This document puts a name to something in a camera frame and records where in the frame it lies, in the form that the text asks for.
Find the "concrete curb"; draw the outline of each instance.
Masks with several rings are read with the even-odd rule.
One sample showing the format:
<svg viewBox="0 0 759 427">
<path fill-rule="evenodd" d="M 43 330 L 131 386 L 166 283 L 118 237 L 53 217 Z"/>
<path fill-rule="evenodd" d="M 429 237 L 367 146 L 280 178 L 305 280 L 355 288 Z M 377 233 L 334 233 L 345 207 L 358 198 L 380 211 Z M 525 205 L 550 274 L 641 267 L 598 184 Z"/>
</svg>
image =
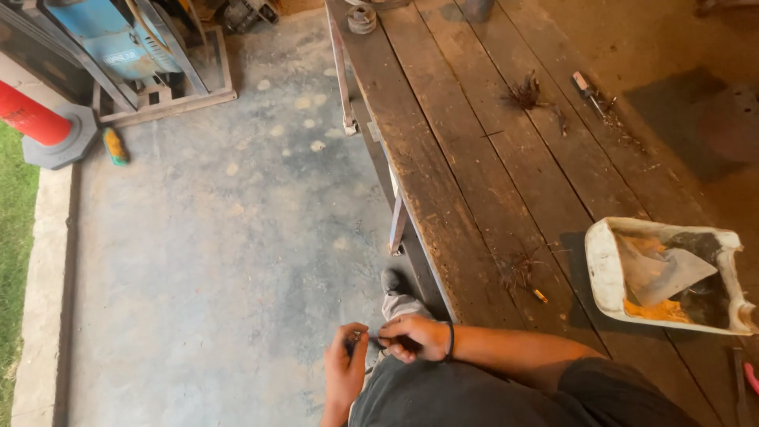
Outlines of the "concrete curb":
<svg viewBox="0 0 759 427">
<path fill-rule="evenodd" d="M 67 422 L 80 171 L 39 171 L 11 427 Z"/>
</svg>

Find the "white plastic container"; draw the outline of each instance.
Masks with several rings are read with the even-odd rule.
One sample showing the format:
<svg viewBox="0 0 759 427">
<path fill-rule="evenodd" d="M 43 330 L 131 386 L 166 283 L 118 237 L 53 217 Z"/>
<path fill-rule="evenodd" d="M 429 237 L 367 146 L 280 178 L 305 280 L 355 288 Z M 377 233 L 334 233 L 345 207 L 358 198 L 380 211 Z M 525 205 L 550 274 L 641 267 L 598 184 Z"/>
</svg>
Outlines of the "white plastic container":
<svg viewBox="0 0 759 427">
<path fill-rule="evenodd" d="M 651 237 L 666 247 L 685 248 L 719 271 L 708 278 L 705 295 L 686 289 L 679 301 L 666 300 L 643 308 L 628 298 L 615 234 Z M 741 251 L 738 235 L 712 227 L 671 226 L 632 218 L 607 217 L 585 235 L 587 269 L 596 305 L 607 316 L 658 326 L 678 327 L 715 334 L 752 335 L 759 328 L 751 320 L 756 307 L 746 301 L 735 270 L 735 251 Z"/>
</svg>

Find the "hand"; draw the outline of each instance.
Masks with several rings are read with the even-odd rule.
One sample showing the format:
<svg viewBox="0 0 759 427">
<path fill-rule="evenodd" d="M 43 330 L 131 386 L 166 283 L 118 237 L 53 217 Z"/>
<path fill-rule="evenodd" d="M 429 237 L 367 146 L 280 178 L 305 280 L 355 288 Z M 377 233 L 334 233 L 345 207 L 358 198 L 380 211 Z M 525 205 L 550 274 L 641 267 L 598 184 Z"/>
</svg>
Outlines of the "hand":
<svg viewBox="0 0 759 427">
<path fill-rule="evenodd" d="M 411 363 L 421 357 L 425 360 L 443 360 L 450 345 L 448 325 L 420 315 L 399 315 L 379 329 L 379 343 L 398 360 Z M 421 344 L 421 350 L 403 347 L 397 337 L 406 335 Z"/>
<path fill-rule="evenodd" d="M 348 420 L 351 404 L 364 386 L 368 330 L 368 326 L 360 323 L 344 324 L 337 329 L 332 345 L 324 352 L 326 399 L 322 427 L 339 426 Z M 344 342 L 346 338 L 354 337 L 354 331 L 360 331 L 361 338 L 356 342 L 353 357 L 348 357 Z"/>
</svg>

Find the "black wristband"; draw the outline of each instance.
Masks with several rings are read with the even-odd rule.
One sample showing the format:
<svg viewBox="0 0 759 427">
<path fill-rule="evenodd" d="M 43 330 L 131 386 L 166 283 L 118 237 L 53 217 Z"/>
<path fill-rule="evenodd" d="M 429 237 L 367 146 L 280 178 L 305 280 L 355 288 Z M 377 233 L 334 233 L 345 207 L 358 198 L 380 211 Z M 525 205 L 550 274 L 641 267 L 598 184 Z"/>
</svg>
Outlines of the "black wristband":
<svg viewBox="0 0 759 427">
<path fill-rule="evenodd" d="M 449 321 L 444 321 L 444 324 L 448 325 L 448 330 L 451 331 L 451 341 L 448 345 L 448 352 L 446 353 L 446 357 L 443 357 L 440 363 L 450 362 L 453 360 L 453 323 Z"/>
</svg>

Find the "dusty floor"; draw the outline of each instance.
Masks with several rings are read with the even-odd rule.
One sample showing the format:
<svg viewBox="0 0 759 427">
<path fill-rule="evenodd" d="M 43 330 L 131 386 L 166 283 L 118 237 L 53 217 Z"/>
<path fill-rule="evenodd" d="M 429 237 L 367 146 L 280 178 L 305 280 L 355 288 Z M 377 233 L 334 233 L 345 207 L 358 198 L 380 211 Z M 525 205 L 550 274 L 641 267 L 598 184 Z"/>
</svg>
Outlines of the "dusty floor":
<svg viewBox="0 0 759 427">
<path fill-rule="evenodd" d="M 540 0 L 612 95 L 625 96 L 696 178 L 702 204 L 745 246 L 759 303 L 759 165 L 727 160 L 694 131 L 694 108 L 727 86 L 759 84 L 759 7 L 694 14 L 696 0 Z"/>
<path fill-rule="evenodd" d="M 83 167 L 69 425 L 316 425 L 335 328 L 382 323 L 390 212 L 323 12 L 228 40 L 239 99 Z"/>
</svg>

